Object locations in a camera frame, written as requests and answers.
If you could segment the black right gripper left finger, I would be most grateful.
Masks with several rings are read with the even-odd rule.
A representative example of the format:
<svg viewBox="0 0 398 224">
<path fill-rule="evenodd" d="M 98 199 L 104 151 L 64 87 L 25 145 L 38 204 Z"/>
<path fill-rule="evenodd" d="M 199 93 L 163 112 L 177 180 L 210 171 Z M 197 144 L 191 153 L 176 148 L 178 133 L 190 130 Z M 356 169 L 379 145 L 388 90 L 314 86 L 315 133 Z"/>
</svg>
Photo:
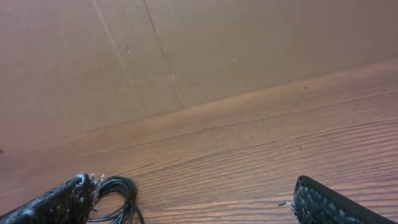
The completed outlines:
<svg viewBox="0 0 398 224">
<path fill-rule="evenodd" d="M 98 200 L 93 174 L 81 173 L 10 212 L 1 224 L 86 224 Z"/>
</svg>

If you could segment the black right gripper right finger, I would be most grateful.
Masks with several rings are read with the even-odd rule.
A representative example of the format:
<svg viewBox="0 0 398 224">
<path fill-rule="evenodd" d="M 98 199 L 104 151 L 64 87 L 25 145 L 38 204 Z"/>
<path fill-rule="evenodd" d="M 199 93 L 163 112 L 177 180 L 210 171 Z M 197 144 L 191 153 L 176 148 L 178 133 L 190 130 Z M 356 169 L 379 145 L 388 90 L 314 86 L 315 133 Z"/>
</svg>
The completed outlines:
<svg viewBox="0 0 398 224">
<path fill-rule="evenodd" d="M 289 205 L 300 224 L 395 224 L 316 180 L 298 177 Z"/>
</svg>

